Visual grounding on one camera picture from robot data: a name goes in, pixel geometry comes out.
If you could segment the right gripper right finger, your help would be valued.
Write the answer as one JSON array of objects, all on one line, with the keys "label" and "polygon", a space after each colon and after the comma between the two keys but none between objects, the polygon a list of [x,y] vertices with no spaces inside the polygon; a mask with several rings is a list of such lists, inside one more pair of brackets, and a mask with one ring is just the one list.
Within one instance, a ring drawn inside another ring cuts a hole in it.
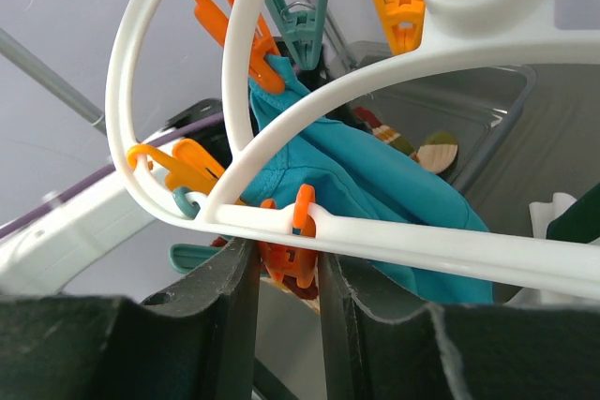
[{"label": "right gripper right finger", "polygon": [[595,399],[594,306],[435,304],[369,263],[319,258],[331,399]]}]

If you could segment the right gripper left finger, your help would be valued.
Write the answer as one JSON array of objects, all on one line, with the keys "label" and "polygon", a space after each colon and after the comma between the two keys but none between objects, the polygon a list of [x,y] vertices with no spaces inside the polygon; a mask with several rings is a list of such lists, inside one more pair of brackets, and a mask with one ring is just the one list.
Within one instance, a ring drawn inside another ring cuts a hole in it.
[{"label": "right gripper left finger", "polygon": [[235,238],[136,303],[126,297],[5,296],[5,399],[248,399],[261,263]]}]

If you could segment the blue cloth garment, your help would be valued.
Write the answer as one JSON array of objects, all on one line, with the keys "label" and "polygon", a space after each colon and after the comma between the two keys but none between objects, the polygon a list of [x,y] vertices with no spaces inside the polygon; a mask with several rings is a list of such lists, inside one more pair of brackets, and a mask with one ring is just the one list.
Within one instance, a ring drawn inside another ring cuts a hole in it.
[{"label": "blue cloth garment", "polygon": [[[286,57],[267,55],[285,81],[272,95],[249,81],[249,102],[262,131],[310,94]],[[367,132],[321,117],[290,140],[247,186],[242,200],[277,206],[296,200],[301,185],[315,188],[316,201],[333,215],[488,231],[466,199],[439,176]],[[412,293],[436,303],[493,303],[487,280],[372,261],[374,267]]]}]

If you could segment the striped sock red cuff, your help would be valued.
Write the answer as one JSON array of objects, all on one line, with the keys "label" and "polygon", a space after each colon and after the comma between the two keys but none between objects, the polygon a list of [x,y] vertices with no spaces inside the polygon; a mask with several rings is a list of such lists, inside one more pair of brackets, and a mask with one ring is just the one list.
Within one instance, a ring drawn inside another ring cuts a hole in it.
[{"label": "striped sock red cuff", "polygon": [[268,283],[293,294],[311,310],[320,313],[318,252],[266,242],[258,242],[258,249]]}]

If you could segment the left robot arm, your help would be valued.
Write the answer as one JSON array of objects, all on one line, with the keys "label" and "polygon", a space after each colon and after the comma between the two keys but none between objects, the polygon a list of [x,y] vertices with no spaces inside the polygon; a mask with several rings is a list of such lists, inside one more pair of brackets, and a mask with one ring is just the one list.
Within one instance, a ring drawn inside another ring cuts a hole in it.
[{"label": "left robot arm", "polygon": [[7,224],[1,237],[5,295],[125,295],[140,301],[180,278],[172,245],[214,235],[157,222],[106,166]]}]

